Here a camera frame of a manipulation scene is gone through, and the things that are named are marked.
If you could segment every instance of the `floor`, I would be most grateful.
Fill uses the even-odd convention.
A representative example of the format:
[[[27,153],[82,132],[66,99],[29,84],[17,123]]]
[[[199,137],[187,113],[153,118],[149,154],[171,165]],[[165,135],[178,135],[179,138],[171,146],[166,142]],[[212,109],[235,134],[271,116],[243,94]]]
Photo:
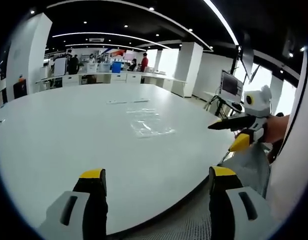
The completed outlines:
[[[198,97],[195,97],[195,96],[192,96],[192,97],[186,97],[185,98],[187,101],[201,107],[201,108],[204,108],[204,106],[206,105],[206,102],[203,101],[202,99],[198,98]]]

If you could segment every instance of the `black ceiling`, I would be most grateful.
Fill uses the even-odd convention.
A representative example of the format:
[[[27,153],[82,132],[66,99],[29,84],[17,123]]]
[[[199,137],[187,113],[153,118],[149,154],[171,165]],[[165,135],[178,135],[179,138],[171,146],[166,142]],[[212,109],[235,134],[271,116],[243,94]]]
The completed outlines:
[[[175,20],[193,32],[208,45],[224,51],[217,43],[230,43],[233,41],[226,29],[203,0],[126,0],[146,8],[154,7],[155,11]],[[148,39],[154,42],[166,40],[196,41],[191,34],[177,25],[148,11],[110,1],[80,1],[58,5],[45,9],[46,6],[60,2],[48,1],[39,10],[44,12],[53,22],[48,48],[65,49],[65,44],[83,44],[86,38],[95,35],[72,35],[52,38],[53,35],[72,32],[108,32],[130,35]],[[251,45],[254,49],[266,53],[292,69],[300,72],[302,53],[299,49],[304,44],[301,36],[302,30],[294,24],[294,16],[290,15],[291,5],[285,1],[272,0],[214,0],[216,7],[225,17],[233,29],[238,41],[242,42],[243,32],[251,36]],[[292,32],[294,38],[294,57],[286,58],[282,49],[287,32]],[[102,36],[109,44],[138,46],[143,41],[130,40],[125,37]]]

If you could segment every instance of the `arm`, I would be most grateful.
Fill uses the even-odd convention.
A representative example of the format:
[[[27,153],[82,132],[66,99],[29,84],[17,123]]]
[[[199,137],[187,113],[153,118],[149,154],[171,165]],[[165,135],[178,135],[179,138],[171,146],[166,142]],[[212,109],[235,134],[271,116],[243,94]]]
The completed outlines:
[[[266,143],[274,143],[285,136],[289,115],[278,117],[271,116],[267,121],[267,133],[265,136]]]

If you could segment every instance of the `clear plastic bag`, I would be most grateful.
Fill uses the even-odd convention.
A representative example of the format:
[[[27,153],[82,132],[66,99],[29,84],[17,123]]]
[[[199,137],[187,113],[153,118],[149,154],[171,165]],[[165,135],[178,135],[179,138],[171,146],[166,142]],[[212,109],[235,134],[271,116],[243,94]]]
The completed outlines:
[[[129,109],[127,114],[131,117],[131,127],[139,138],[151,138],[176,132],[164,124],[159,113],[153,108]]]

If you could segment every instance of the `white pillar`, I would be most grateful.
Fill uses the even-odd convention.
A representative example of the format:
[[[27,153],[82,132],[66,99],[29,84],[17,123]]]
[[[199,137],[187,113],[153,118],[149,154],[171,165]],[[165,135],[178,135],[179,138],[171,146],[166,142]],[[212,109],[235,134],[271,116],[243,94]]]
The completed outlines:
[[[156,55],[156,62],[155,62],[155,66],[154,66],[154,72],[158,71],[158,66],[159,66],[159,62],[160,62],[160,58],[162,57],[162,50],[157,51],[157,55]]]
[[[195,86],[203,48],[195,42],[183,42],[178,54],[175,78],[185,81],[184,97],[191,97]]]
[[[272,80],[270,82],[270,91],[272,93],[272,114],[274,115],[278,106],[280,95],[282,93],[283,80],[272,75]]]
[[[51,26],[52,21],[42,13],[21,23],[16,29],[7,61],[6,90],[9,102],[15,99],[13,85],[20,75],[27,81],[27,93],[35,92]]]

